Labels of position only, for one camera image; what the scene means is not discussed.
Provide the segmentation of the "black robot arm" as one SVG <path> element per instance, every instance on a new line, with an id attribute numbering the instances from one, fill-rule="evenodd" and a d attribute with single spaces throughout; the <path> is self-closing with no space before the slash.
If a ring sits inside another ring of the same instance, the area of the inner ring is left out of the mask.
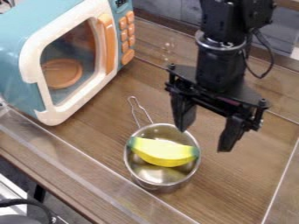
<path id="1" fill-rule="evenodd" d="M 227 118 L 219 152 L 229 152 L 249 130 L 259 130 L 268 100 L 245 83 L 252 39 L 268 44 L 259 29 L 271 23 L 273 0 L 200 0 L 195 66 L 167 68 L 172 118 L 177 130 L 192 125 L 199 106 Z"/>

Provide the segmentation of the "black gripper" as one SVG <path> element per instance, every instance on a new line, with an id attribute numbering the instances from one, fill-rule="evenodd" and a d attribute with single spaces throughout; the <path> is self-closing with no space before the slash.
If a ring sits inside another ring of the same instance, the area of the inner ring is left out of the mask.
<path id="1" fill-rule="evenodd" d="M 199 106 L 227 118 L 219 136 L 217 152 L 231 152 L 244 131 L 261 126 L 268 101 L 244 80 L 248 68 L 245 42 L 235 45 L 197 38 L 195 66 L 171 64 L 167 67 L 173 124 L 180 132 L 192 125 Z"/>

